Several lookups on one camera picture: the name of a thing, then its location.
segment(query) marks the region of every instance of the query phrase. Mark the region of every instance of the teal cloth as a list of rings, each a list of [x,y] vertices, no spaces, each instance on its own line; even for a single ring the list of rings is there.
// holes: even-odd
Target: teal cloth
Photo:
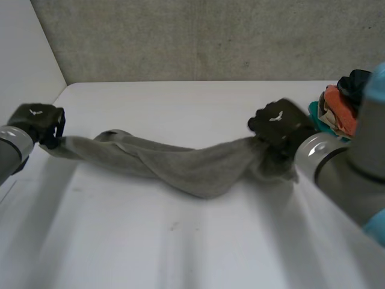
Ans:
[[[322,121],[320,121],[318,119],[318,101],[313,101],[309,105],[309,113],[310,113],[310,118],[313,120],[316,128],[319,131],[327,132],[328,134],[332,134],[333,136],[338,137],[338,135],[336,135],[334,133],[334,131],[326,123],[324,123],[324,122],[322,122]],[[344,142],[348,142],[349,141],[349,139],[347,139],[345,137],[342,137],[341,140],[344,141]]]

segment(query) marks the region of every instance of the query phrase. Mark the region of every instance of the black cloth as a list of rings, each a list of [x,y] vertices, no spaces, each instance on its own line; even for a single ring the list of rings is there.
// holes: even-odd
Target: black cloth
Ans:
[[[370,71],[354,69],[349,77],[343,76],[337,83],[338,90],[356,111],[361,106],[363,89],[371,74]]]

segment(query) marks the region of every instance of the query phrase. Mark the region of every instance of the white wall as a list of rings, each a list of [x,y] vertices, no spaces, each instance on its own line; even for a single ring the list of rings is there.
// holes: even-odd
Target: white wall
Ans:
[[[0,125],[21,103],[52,103],[65,87],[30,1],[0,0]]]

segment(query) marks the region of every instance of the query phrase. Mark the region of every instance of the gray wall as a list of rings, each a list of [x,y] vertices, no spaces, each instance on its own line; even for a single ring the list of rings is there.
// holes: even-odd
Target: gray wall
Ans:
[[[385,60],[385,1],[32,0],[68,84],[338,79]]]

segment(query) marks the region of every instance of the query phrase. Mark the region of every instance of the concrete wall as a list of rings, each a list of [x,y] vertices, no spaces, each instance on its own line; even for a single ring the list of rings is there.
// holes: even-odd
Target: concrete wall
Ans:
[[[29,0],[0,0],[0,126],[21,103],[52,103],[65,87]]]
[[[338,79],[385,60],[385,1],[32,4],[68,84]]]

